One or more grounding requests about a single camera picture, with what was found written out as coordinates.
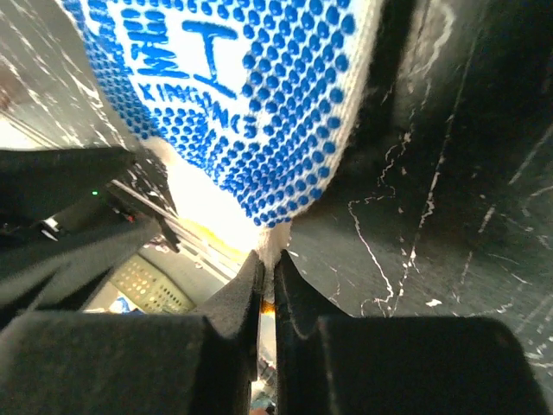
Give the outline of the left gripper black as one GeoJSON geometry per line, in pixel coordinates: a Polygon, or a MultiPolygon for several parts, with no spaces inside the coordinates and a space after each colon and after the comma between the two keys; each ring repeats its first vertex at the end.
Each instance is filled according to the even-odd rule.
{"type": "Polygon", "coordinates": [[[3,151],[2,310],[80,309],[143,245],[176,249],[173,206],[149,150],[3,151]]]}

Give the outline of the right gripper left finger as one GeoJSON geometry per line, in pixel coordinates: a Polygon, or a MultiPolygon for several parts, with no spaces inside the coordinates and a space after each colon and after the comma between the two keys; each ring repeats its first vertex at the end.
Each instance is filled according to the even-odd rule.
{"type": "Polygon", "coordinates": [[[185,315],[28,312],[1,334],[4,414],[246,414],[264,265],[185,315]]]}

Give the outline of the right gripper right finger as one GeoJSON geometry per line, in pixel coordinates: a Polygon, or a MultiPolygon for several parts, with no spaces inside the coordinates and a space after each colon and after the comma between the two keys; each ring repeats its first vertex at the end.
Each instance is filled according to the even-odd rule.
{"type": "Polygon", "coordinates": [[[281,414],[545,414],[513,333],[490,318],[353,317],[284,253],[274,273],[281,414]]]}

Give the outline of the blue dotted glove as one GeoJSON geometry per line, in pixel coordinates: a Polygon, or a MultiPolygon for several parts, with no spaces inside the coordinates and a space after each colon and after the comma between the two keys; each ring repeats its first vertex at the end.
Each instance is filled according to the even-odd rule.
{"type": "Polygon", "coordinates": [[[165,165],[177,216],[255,251],[273,303],[291,222],[333,179],[380,1],[62,1],[99,87],[165,165]]]}

